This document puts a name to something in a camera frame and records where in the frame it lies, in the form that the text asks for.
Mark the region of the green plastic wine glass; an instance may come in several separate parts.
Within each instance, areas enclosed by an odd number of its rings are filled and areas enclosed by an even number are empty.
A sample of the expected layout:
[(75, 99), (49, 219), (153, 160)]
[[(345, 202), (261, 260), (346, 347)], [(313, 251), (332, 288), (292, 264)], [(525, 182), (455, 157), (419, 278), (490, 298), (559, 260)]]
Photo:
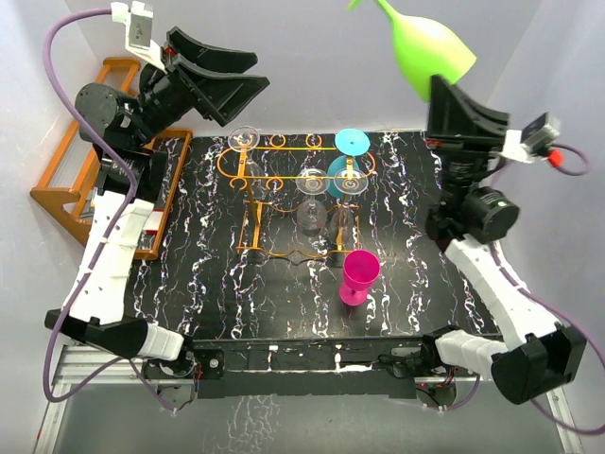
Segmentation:
[(377, 0), (376, 5), (389, 19), (399, 71), (422, 102), (429, 101), (433, 76), (457, 83), (475, 65), (475, 53), (448, 26), (402, 14), (389, 1)]

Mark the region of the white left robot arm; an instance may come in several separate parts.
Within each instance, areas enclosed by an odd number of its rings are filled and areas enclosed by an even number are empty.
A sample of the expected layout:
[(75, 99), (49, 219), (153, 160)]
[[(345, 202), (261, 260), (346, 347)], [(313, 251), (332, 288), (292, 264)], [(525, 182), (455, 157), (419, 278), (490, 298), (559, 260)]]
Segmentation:
[(160, 132), (191, 110), (224, 127), (269, 85), (249, 74), (250, 51), (203, 44), (178, 27), (166, 34), (162, 68), (148, 63), (131, 96), (89, 83), (76, 97), (78, 113), (92, 127), (83, 140), (95, 145), (100, 164), (95, 210), (77, 280), (62, 307), (47, 312), (46, 328), (121, 358), (153, 358), (175, 377), (189, 375), (195, 354), (178, 332), (125, 313), (130, 265), (166, 173), (167, 155), (147, 148)]

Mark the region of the clear short wine glass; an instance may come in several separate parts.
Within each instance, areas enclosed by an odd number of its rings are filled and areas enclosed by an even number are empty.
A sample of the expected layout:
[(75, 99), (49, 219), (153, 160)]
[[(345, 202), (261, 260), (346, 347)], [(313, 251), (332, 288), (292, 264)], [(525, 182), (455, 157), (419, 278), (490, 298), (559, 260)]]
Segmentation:
[(305, 195), (296, 210), (297, 225), (306, 236), (318, 236), (325, 226), (327, 210), (317, 196), (327, 191), (328, 183), (327, 173), (314, 167), (303, 169), (296, 178), (297, 189)]

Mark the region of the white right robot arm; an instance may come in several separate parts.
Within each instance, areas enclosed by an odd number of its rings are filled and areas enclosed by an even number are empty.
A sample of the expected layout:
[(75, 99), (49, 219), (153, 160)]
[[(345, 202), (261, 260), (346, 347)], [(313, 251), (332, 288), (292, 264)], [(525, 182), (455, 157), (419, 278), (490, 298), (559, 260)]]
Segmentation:
[(556, 164), (559, 122), (543, 113), (522, 130), (510, 117), (480, 105), (457, 85), (429, 80), (426, 143), (441, 159), (441, 194), (430, 207), (425, 230), (465, 276), (488, 308), (502, 339), (487, 340), (458, 327), (423, 338), (421, 361), (432, 375), (453, 366), (492, 380), (512, 404), (520, 405), (570, 383), (587, 344), (572, 326), (532, 301), (523, 283), (496, 258), (496, 243), (520, 215), (518, 205), (484, 183), (509, 161)]

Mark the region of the teal plastic wine glass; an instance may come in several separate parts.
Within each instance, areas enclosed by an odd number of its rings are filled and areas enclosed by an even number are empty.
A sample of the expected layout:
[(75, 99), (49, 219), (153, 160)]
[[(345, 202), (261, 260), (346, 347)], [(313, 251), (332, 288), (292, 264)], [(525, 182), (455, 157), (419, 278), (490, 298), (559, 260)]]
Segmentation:
[(340, 154), (329, 165), (327, 175), (334, 177), (338, 171), (346, 167), (349, 158), (352, 159), (353, 168), (358, 170), (356, 158), (367, 153), (370, 144), (369, 136), (362, 130), (349, 128), (339, 131), (335, 136), (335, 146)]

